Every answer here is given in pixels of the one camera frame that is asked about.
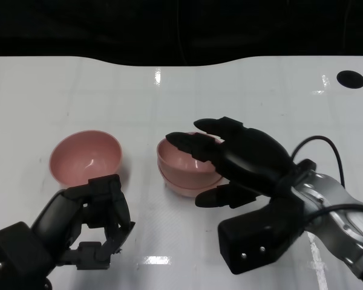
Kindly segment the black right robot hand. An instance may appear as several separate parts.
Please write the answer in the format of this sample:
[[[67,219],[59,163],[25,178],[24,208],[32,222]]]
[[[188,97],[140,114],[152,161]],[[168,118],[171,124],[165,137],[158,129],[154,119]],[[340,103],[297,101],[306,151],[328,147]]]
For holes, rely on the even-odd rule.
[[[172,132],[166,135],[167,141],[196,160],[211,162],[215,171],[229,180],[200,193],[195,198],[198,207],[237,208],[258,196],[288,197],[294,183],[316,169],[309,159],[295,164],[270,135],[231,118],[204,118],[194,125],[199,133]]]

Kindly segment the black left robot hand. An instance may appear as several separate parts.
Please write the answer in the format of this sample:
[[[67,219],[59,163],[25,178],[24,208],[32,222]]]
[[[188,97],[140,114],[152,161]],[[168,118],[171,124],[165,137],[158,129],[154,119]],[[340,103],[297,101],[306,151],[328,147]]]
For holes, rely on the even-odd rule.
[[[103,228],[106,241],[81,242],[72,250],[83,224],[90,229]],[[110,267],[111,256],[120,252],[134,226],[120,177],[113,174],[57,192],[31,230],[57,266],[101,270]]]

